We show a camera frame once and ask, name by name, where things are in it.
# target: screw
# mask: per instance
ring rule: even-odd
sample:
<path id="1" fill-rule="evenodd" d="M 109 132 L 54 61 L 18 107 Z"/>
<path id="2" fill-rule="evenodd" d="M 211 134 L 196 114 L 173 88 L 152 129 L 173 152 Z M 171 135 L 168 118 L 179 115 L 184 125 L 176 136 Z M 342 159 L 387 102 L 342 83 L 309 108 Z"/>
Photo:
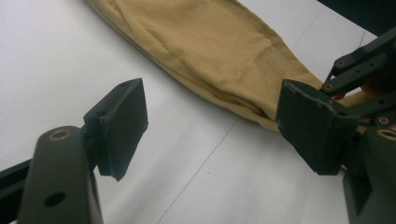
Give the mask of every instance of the screw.
<path id="1" fill-rule="evenodd" d="M 381 124 L 389 124 L 389 120 L 385 117 L 381 117 L 378 119 Z"/>
<path id="2" fill-rule="evenodd" d="M 332 89 L 332 84 L 326 84 L 324 86 L 324 89 L 326 89 L 327 91 L 330 91 Z"/>
<path id="3" fill-rule="evenodd" d="M 337 62 L 337 66 L 339 66 L 339 67 L 342 67 L 344 65 L 346 65 L 346 63 L 342 60 Z"/>
<path id="4" fill-rule="evenodd" d="M 49 135 L 51 141 L 61 141 L 70 136 L 70 130 L 58 130 Z"/>

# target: fabric fold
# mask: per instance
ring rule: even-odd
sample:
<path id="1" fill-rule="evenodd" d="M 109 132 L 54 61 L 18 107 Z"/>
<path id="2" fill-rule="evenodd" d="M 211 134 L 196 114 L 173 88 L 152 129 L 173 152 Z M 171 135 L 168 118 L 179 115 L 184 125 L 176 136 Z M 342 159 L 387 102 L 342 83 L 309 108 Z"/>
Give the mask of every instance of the fabric fold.
<path id="1" fill-rule="evenodd" d="M 88 0 L 123 37 L 206 100 L 277 131 L 284 78 L 322 82 L 235 0 Z"/>

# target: white surface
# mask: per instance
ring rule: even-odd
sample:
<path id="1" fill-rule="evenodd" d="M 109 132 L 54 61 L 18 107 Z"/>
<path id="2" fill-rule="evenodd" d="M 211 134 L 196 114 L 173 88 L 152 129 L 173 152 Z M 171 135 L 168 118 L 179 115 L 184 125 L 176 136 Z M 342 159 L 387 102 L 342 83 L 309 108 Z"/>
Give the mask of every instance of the white surface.
<path id="1" fill-rule="evenodd" d="M 374 38 L 315 0 L 241 2 L 321 79 Z M 278 133 L 188 91 L 83 0 L 2 1 L 0 34 L 1 170 L 142 77 L 148 130 L 121 182 L 97 176 L 106 223 L 347 223 L 342 174 L 313 174 Z"/>

